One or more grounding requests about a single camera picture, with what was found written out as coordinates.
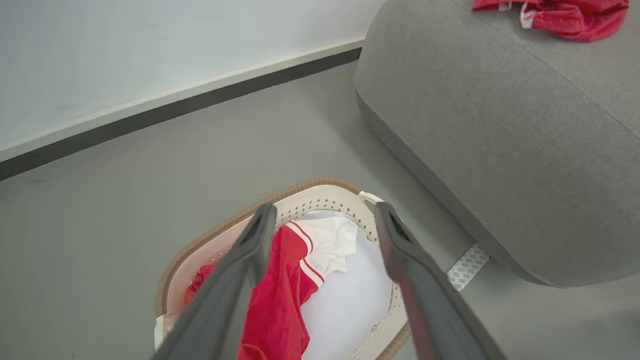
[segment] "white stripe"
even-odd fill
[[[318,288],[320,288],[320,286],[323,284],[322,279],[320,279],[320,277],[316,275],[316,273],[314,273],[309,266],[307,266],[307,263],[304,259],[300,260],[300,269],[302,269],[302,272],[305,273],[309,277],[309,279],[311,279],[318,286]]]
[[[298,229],[298,227],[297,227],[297,226],[295,226],[294,224],[292,224],[292,223],[288,222],[288,223],[286,224],[286,226],[287,226],[289,229],[293,230],[293,232],[294,232],[294,233],[296,233],[296,235],[298,235],[298,237],[299,237],[299,238],[301,238],[301,239],[302,239],[302,241],[304,241],[304,242],[305,242],[305,244],[307,244],[307,255],[309,255],[309,254],[311,253],[311,241],[309,241],[309,238],[307,238],[307,236],[306,236],[306,235],[304,235],[304,234],[300,231],[300,229]]]
[[[475,243],[447,272],[447,278],[456,290],[461,291],[489,261],[480,246]]]

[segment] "patterned tag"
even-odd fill
[[[462,291],[487,261],[489,261],[489,255],[475,243],[453,264],[447,272],[447,278],[456,290]]]

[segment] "dark gray baseboard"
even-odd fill
[[[273,72],[241,83],[229,85],[188,99],[180,100],[127,117],[78,135],[43,146],[0,163],[0,181],[16,176],[25,171],[45,165],[54,160],[106,142],[118,136],[144,129],[175,117],[204,109],[242,95],[250,94],[264,88],[286,83],[291,80],[328,70],[350,63],[360,57],[360,48],[326,58],[310,61],[288,69]]]

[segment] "baseboard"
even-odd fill
[[[357,60],[363,42],[347,40],[214,76],[2,144],[0,181],[131,131]]]

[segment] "white wall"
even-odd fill
[[[384,0],[0,3],[0,148],[113,106],[362,37]]]

